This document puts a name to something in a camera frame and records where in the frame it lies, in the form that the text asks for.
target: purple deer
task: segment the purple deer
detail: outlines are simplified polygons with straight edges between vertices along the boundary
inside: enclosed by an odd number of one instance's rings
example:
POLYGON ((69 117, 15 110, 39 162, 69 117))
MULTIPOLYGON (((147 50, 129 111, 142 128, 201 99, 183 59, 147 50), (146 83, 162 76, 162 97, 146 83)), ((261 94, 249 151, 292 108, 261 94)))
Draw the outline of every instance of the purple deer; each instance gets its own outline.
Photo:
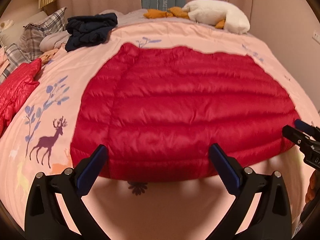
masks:
POLYGON ((41 138, 39 138, 39 141, 38 141, 38 144, 36 146, 33 147, 33 149, 31 150, 30 152, 30 160, 31 160, 31 153, 34 149, 38 148, 37 149, 37 155, 36 155, 36 158, 37 158, 37 162, 39 163, 39 160, 38 160, 38 153, 39 153, 39 150, 41 148, 47 148, 47 151, 44 153, 43 157, 42 157, 42 161, 41 161, 41 164, 43 165, 43 159, 45 157, 45 155, 48 153, 48 166, 49 168, 50 167, 50 156, 51 156, 51 150, 52 150, 52 146, 55 144, 55 142, 57 141, 59 135, 62 135, 63 132, 62 132, 62 128, 63 127, 66 127, 67 126, 67 121, 66 119, 63 120, 63 117, 60 118, 57 122, 57 125, 55 125, 55 122, 56 122, 57 119, 54 119, 53 120, 53 127, 56 129, 56 133, 54 134, 54 136, 42 136, 41 138))

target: plaid fabric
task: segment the plaid fabric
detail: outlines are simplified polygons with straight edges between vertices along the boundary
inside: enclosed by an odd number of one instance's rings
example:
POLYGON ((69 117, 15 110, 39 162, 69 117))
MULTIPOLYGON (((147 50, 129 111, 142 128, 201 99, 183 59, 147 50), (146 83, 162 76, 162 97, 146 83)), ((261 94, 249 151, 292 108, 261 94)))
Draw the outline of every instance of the plaid fabric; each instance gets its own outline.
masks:
POLYGON ((42 22, 29 23, 24 27, 19 45, 22 51, 28 54, 30 60, 35 60, 43 54, 40 50, 40 43, 46 36, 65 30, 65 10, 66 7, 61 8, 42 22))
POLYGON ((5 51, 10 64, 0 75, 0 84, 22 63, 30 63, 28 55, 23 53, 17 44, 13 43, 5 51))

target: wall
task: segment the wall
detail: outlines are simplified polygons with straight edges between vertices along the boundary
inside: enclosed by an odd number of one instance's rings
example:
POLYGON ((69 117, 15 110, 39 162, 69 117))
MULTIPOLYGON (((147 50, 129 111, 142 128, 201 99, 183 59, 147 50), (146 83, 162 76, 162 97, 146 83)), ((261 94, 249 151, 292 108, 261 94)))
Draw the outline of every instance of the wall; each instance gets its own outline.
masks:
POLYGON ((0 22, 5 20, 19 22, 40 11, 41 9, 38 9, 38 0, 11 0, 0 18, 0 22))
POLYGON ((320 109, 320 23, 306 0, 253 0, 250 33, 265 41, 320 109))

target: red garment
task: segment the red garment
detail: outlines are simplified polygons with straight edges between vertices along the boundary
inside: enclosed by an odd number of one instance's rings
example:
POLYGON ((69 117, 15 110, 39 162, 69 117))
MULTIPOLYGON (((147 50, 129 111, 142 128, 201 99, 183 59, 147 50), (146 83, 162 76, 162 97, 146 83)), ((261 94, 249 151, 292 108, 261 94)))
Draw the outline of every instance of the red garment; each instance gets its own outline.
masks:
POLYGON ((101 176, 137 182, 215 174, 219 143, 242 166, 292 147, 282 127, 299 115, 288 93, 249 56, 124 44, 90 80, 73 140, 73 165, 99 144, 101 176))
POLYGON ((40 69, 40 58, 29 64, 22 63, 0 85, 0 134, 39 85, 33 78, 40 69))

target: electrical outlet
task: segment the electrical outlet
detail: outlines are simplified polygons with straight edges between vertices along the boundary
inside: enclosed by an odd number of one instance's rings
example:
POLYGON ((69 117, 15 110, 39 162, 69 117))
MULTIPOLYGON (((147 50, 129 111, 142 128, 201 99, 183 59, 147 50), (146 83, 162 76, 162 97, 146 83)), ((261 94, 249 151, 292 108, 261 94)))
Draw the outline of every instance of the electrical outlet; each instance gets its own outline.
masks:
POLYGON ((320 44, 320 34, 319 33, 314 31, 312 38, 320 44))

